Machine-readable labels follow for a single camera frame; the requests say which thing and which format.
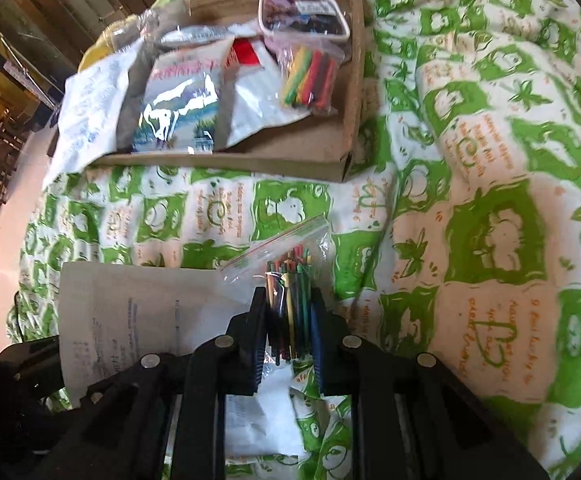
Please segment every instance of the paper sheet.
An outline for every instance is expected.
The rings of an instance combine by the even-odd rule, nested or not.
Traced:
[[[253,397],[226,396],[226,458],[305,452],[289,394],[293,378],[292,366],[273,366]]]
[[[251,298],[222,296],[219,278],[213,270],[64,264],[59,355],[71,403],[145,354],[184,355],[226,333]]]

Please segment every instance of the white paper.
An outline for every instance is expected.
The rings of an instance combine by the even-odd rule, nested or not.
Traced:
[[[227,135],[216,132],[216,150],[234,146],[264,128],[291,124],[310,115],[305,108],[280,104],[282,71],[262,41],[251,41],[251,45],[261,67],[240,66],[234,82],[224,83],[219,100],[218,124],[230,131]]]
[[[227,458],[304,453],[289,392],[292,380],[292,366],[275,367],[253,397],[226,396]]]
[[[142,40],[137,40],[66,79],[59,139],[43,189],[61,173],[81,173],[94,160],[117,150],[117,120],[128,89],[128,70],[141,46]]]
[[[59,355],[71,403],[145,354],[189,354],[226,333],[251,298],[222,296],[220,278],[213,270],[64,264]]]

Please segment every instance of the cardboard tray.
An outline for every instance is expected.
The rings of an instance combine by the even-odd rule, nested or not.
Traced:
[[[266,128],[222,152],[189,155],[150,152],[106,155],[94,166],[183,166],[256,171],[341,182],[357,139],[362,105],[365,28],[362,0],[336,0],[349,17],[352,59],[340,68],[329,118],[309,117]],[[191,0],[193,23],[244,23],[257,16],[259,0]]]

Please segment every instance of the metal rivet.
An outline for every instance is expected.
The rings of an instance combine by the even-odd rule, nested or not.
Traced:
[[[346,348],[359,348],[362,346],[362,340],[356,335],[347,335],[344,339],[342,339],[342,344]]]
[[[437,359],[433,354],[420,354],[417,356],[417,364],[424,368],[433,368],[437,364]]]
[[[215,339],[215,346],[217,348],[230,348],[233,346],[233,343],[233,338],[228,334],[220,335]]]
[[[146,354],[141,358],[140,362],[144,368],[155,368],[159,364],[159,356],[157,354]]]

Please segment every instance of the green and white blanket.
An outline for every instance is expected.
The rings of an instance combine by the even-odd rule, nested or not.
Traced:
[[[581,10],[365,3],[347,182],[170,167],[61,176],[22,250],[23,335],[56,333],[62,262],[214,269],[324,213],[337,250],[325,293],[351,328],[396,354],[435,353],[565,478],[581,460]],[[312,368],[296,367],[307,455],[230,476],[346,477],[349,400],[317,400]]]

